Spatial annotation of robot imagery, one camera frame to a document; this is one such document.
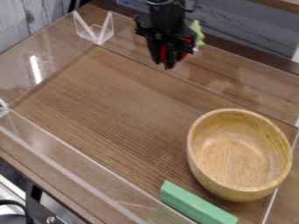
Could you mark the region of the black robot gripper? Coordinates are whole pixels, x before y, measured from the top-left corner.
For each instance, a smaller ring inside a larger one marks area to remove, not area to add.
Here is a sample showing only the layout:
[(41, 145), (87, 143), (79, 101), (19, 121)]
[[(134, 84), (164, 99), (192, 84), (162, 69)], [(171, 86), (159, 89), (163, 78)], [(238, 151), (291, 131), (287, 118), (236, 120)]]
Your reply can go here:
[(186, 13), (192, 9), (186, 7), (186, 0), (146, 0), (147, 15), (136, 15), (135, 33), (146, 38), (152, 60), (160, 63), (160, 42), (164, 43), (164, 68), (171, 69), (187, 56), (186, 42), (180, 39), (195, 40), (195, 31), (186, 22)]

